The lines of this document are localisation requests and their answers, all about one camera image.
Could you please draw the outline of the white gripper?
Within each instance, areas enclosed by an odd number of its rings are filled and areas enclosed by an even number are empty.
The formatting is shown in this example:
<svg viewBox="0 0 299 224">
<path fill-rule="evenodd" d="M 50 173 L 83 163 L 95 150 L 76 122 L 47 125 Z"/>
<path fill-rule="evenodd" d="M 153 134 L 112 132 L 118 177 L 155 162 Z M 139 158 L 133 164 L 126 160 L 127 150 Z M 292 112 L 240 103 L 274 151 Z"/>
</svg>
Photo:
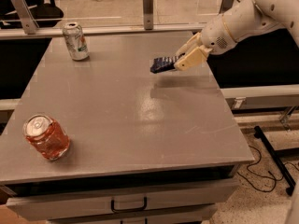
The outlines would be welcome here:
<svg viewBox="0 0 299 224">
<path fill-rule="evenodd" d="M 213 55 L 221 55 L 233 49 L 237 44 L 233 33 L 233 21 L 235 17 L 229 13 L 220 14 L 209 21 L 201 34 L 196 33 L 177 50 L 175 69 L 185 71 L 204 63 L 210 52 Z"/>
</svg>

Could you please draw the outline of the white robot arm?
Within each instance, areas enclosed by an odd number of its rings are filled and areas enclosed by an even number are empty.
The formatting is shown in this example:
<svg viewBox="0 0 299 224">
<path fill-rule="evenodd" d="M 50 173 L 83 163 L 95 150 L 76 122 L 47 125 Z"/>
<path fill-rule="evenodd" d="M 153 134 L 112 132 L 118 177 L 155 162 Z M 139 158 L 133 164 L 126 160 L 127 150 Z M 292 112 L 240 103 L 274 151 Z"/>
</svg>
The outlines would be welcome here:
<svg viewBox="0 0 299 224">
<path fill-rule="evenodd" d="M 217 15 L 178 51 L 174 67 L 179 71 L 204 63 L 237 43 L 256 35 L 285 28 L 299 45 L 299 0 L 243 0 Z"/>
</svg>

